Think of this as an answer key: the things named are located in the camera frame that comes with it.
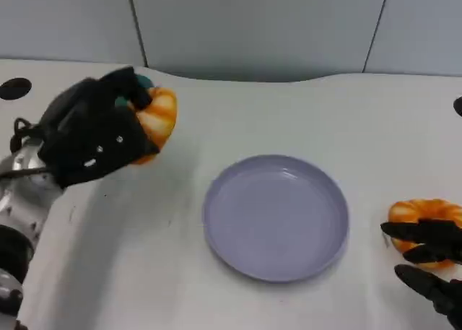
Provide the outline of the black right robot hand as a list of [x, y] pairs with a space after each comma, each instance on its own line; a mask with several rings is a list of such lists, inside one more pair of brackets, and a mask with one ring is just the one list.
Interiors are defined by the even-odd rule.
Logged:
[[435, 311], [444, 315], [454, 329], [461, 328], [461, 280], [449, 282], [426, 272], [419, 264], [449, 260], [461, 264], [461, 229], [447, 220], [384, 222], [381, 230], [394, 239], [417, 246], [402, 253], [406, 264], [394, 267], [396, 276], [410, 289], [431, 301]]

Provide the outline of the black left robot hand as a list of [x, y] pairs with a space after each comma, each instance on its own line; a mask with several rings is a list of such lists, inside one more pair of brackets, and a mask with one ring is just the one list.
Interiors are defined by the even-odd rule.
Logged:
[[38, 157], [56, 183], [67, 188], [155, 155], [160, 146], [136, 116], [151, 102], [131, 66], [85, 78], [58, 95], [40, 118]]

